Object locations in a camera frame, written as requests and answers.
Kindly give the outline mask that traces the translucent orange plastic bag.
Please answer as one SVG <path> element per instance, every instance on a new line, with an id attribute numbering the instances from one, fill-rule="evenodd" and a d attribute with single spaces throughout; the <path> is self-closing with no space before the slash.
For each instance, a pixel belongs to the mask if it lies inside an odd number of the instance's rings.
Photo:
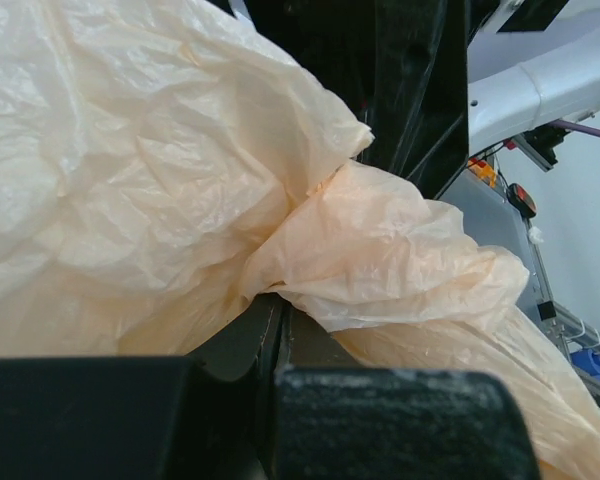
<path id="1" fill-rule="evenodd" d="M 0 1 L 0 358 L 175 355 L 260 293 L 369 366 L 474 367 L 546 479 L 600 479 L 600 412 L 462 213 L 357 163 L 370 129 L 204 1 Z"/>

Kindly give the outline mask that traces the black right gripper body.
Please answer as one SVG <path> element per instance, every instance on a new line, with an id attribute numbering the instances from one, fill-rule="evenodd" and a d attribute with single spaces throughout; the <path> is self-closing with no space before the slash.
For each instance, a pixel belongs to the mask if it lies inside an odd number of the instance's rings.
<path id="1" fill-rule="evenodd" d="M 468 159 L 466 1 L 232 1 L 370 126 L 359 161 L 438 198 Z"/>

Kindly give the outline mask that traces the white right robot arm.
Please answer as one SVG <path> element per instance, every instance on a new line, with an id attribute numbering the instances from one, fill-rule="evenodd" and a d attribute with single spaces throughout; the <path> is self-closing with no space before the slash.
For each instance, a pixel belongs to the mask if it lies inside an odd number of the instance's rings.
<path id="1" fill-rule="evenodd" d="M 600 109 L 600 1 L 224 1 L 370 126 L 358 160 L 439 197 L 513 140 L 542 168 Z"/>

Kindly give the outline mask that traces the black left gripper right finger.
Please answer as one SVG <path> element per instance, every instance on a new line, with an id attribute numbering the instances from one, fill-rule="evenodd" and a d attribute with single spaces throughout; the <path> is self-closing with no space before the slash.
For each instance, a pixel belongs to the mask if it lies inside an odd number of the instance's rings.
<path id="1" fill-rule="evenodd" d="M 520 409 L 472 371 L 368 368 L 295 308 L 273 375 L 276 479 L 537 479 Z"/>

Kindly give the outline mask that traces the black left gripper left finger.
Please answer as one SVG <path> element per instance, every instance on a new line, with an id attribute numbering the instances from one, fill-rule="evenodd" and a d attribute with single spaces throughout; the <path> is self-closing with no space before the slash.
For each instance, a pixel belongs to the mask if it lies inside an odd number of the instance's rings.
<path id="1" fill-rule="evenodd" d="M 0 479 L 264 479 L 283 317 L 264 295 L 191 353 L 0 359 Z"/>

